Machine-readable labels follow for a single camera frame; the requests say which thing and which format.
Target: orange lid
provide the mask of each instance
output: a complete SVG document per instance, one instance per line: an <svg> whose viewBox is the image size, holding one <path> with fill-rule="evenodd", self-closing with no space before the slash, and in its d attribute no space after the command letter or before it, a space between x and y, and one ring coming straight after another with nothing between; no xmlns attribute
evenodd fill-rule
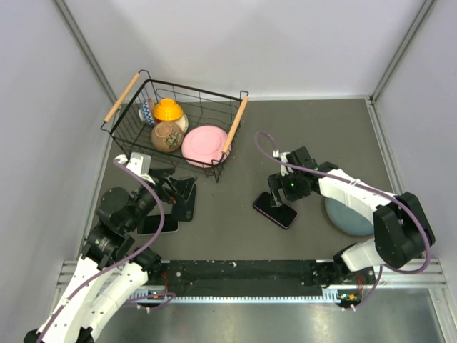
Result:
<svg viewBox="0 0 457 343"><path fill-rule="evenodd" d="M152 110L152 116L160 121L178 120L183 113L183 109L170 98L162 99Z"/></svg>

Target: gray floor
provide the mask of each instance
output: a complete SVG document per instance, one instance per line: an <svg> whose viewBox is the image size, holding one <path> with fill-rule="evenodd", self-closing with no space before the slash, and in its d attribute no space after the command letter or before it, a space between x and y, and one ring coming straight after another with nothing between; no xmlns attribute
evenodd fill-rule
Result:
<svg viewBox="0 0 457 343"><path fill-rule="evenodd" d="M444 343L428 291L378 290L356 313L324 304L170 304L121 309L97 343Z"/></svg>
<svg viewBox="0 0 457 343"><path fill-rule="evenodd" d="M194 220L162 234L155 252L164 259L328 259L360 240L330 223L316 194L291 204L298 218L288 231L252 209L268 189L266 177L279 170L257 151L253 136L259 130L272 134L281 151L306 146L318 163L331 161L390 190L364 100L251 101L219 183L199 175ZM120 153L113 144L110 160ZM133 190L137 183L109 162L101 194L111 187ZM149 237L137 238L141 244Z"/></svg>

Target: wire basket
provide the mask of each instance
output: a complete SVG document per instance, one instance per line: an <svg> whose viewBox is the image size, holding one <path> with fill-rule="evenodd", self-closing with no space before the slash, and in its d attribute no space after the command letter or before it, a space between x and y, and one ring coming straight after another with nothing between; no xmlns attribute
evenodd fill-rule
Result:
<svg viewBox="0 0 457 343"><path fill-rule="evenodd" d="M121 105L141 75L147 75L147 79L128 104ZM153 127L140 119L139 110L148 99L157 104L165 98L173 99L187 115L189 121L187 132L198 126L211 125L223 129L228 134L219 160L213 159L211 163L197 161L183 157L181 149L166 153L154 148L151 142ZM247 91L240 91L239 97L223 95L171 82L153 80L148 71L140 70L106 115L101 129L110 134L128 158L132 152L141 152L150 155L151 160L158 162L158 166L165 164L174 168L185 168L192 172L205 174L207 177L214 177L218 182L224 170L224 164L227 163L229 153L233 149L234 139L241 125L241 118L247 103ZM108 123L118 110L119 117L109 129Z"/></svg>

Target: smartphone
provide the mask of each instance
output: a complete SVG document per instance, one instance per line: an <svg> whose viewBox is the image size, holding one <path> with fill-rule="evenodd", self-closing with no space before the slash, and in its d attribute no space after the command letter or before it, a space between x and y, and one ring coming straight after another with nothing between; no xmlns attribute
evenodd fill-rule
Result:
<svg viewBox="0 0 457 343"><path fill-rule="evenodd" d="M136 228L137 234L155 234L160 223L160 214L147 216ZM164 227L161 234L165 232L178 231L178 221L173 219L171 214L165 214Z"/></svg>
<svg viewBox="0 0 457 343"><path fill-rule="evenodd" d="M283 229L291 227L297 217L297 212L285 204L279 207L271 207L270 200L270 193L263 192L253 203L253 208Z"/></svg>

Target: blue round cushion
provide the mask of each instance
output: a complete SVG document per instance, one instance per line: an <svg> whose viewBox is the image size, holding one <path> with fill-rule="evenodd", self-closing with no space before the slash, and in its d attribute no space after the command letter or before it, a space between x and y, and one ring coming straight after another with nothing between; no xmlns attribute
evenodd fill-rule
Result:
<svg viewBox="0 0 457 343"><path fill-rule="evenodd" d="M374 233L370 221L335 199L325 199L326 211L330 220L342 231L352 236L367 236Z"/></svg>

